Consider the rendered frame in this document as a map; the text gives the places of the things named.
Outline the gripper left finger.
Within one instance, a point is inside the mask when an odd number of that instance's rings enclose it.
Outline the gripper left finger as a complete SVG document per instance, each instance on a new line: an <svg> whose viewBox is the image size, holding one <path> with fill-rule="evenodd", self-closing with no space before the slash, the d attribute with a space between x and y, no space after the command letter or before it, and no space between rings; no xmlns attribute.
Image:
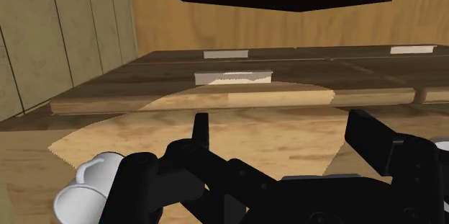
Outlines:
<svg viewBox="0 0 449 224"><path fill-rule="evenodd" d="M181 203L201 224L268 224L275 219L275 179L239 159L209 150L209 116L198 113L192 136L165 154L126 156L115 175L99 224L158 224L163 208Z"/></svg>

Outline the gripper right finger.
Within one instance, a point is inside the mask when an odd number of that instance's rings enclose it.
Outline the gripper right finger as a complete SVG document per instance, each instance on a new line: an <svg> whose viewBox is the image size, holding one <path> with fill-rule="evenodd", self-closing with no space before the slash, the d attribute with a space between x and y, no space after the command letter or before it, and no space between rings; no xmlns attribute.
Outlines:
<svg viewBox="0 0 449 224"><path fill-rule="evenodd" d="M439 149L397 133L361 109L348 113L345 141L381 176L390 176L389 224L445 224Z"/></svg>

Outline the white round thing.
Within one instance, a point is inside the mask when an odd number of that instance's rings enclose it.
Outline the white round thing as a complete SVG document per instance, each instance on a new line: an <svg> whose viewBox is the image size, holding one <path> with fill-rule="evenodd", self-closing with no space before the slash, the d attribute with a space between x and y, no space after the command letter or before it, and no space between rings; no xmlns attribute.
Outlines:
<svg viewBox="0 0 449 224"><path fill-rule="evenodd" d="M437 136L430 139L439 149L449 151L449 136Z"/></svg>

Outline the white mug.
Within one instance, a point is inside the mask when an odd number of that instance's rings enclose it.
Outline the white mug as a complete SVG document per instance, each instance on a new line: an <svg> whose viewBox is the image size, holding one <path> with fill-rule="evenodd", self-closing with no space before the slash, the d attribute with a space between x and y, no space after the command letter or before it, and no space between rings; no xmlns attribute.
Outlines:
<svg viewBox="0 0 449 224"><path fill-rule="evenodd" d="M81 164L53 201L60 224L99 224L123 155L103 152Z"/></svg>

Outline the wooden drawer cabinet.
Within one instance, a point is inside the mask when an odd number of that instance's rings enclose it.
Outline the wooden drawer cabinet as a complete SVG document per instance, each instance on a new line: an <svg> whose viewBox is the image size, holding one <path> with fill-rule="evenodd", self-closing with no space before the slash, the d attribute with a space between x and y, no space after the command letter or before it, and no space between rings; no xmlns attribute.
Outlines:
<svg viewBox="0 0 449 224"><path fill-rule="evenodd" d="M449 103L449 46L155 51L54 98L56 114Z"/></svg>

